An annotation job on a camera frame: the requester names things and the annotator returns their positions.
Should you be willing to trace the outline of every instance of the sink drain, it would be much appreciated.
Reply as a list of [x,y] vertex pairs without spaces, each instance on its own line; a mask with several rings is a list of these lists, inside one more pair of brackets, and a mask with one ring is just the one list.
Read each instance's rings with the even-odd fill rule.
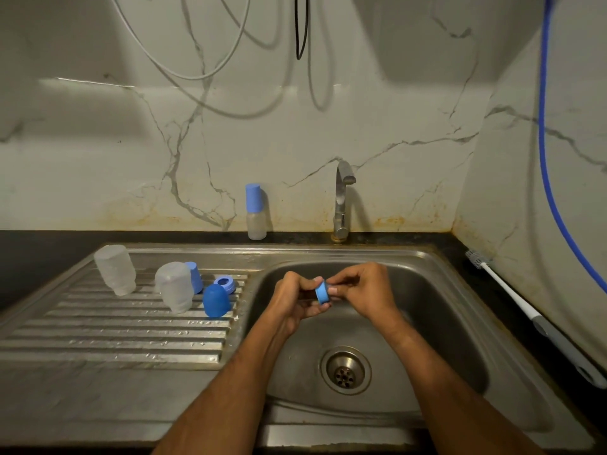
[[349,346],[327,351],[321,360],[321,374],[325,383],[341,394],[358,394],[371,382],[369,361]]

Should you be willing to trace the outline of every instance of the white marble wall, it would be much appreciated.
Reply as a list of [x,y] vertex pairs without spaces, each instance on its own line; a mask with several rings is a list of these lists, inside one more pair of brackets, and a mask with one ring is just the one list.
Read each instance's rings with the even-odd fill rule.
[[[119,1],[181,73],[237,31],[222,0]],[[0,0],[0,227],[244,230],[257,181],[273,229],[330,230],[343,158],[353,230],[450,230],[516,1],[312,0],[298,62],[292,0],[253,0],[228,66],[171,83],[109,0]]]
[[[536,25],[542,0],[521,28]],[[607,0],[560,0],[549,50],[546,156],[555,200],[574,239],[607,278]],[[538,163],[536,34],[501,77],[478,137],[454,232],[607,367],[607,295],[550,214]]]

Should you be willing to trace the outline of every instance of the blue hose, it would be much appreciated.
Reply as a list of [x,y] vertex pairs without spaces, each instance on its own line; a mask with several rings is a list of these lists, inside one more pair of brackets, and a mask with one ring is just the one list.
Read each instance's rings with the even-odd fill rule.
[[542,50],[540,58],[540,96],[539,96],[539,109],[537,116],[538,126],[538,143],[540,146],[540,168],[542,170],[542,182],[544,184],[544,191],[546,192],[546,199],[548,200],[548,206],[554,217],[554,221],[557,223],[558,229],[567,241],[569,248],[575,254],[581,265],[585,268],[588,274],[596,281],[596,283],[603,289],[607,294],[607,282],[601,277],[600,274],[592,267],[588,259],[581,252],[580,248],[575,244],[573,237],[569,233],[569,230],[563,222],[557,205],[552,196],[552,188],[550,186],[550,178],[548,177],[548,168],[546,167],[546,81],[548,76],[548,37],[550,34],[550,16],[552,15],[552,0],[546,0],[544,3],[544,20],[542,22]]

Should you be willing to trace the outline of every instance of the bottle with blue cap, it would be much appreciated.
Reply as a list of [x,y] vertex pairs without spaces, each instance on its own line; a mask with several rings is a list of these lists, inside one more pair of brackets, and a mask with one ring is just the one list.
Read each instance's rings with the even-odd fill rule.
[[247,233],[250,240],[259,241],[266,237],[266,214],[263,211],[262,187],[247,184]]

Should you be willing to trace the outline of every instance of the blue cap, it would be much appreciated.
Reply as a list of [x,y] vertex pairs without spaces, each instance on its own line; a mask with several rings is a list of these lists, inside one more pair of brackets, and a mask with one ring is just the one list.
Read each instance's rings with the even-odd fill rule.
[[232,279],[232,276],[228,276],[228,275],[219,276],[213,282],[213,284],[219,284],[221,287],[224,288],[224,290],[226,291],[227,294],[231,294],[233,291],[236,290],[236,285],[234,284],[234,279]]
[[204,287],[200,273],[198,272],[198,265],[196,262],[186,262],[188,268],[190,268],[190,280],[192,281],[192,288],[195,294],[199,294]]
[[262,187],[259,184],[247,184],[247,212],[256,214],[263,210]]
[[327,293],[326,282],[321,282],[321,285],[316,288],[316,298],[318,298],[318,302],[321,305],[329,301],[329,294]]
[[202,305],[209,318],[220,318],[232,308],[228,293],[219,284],[206,287],[202,294]]

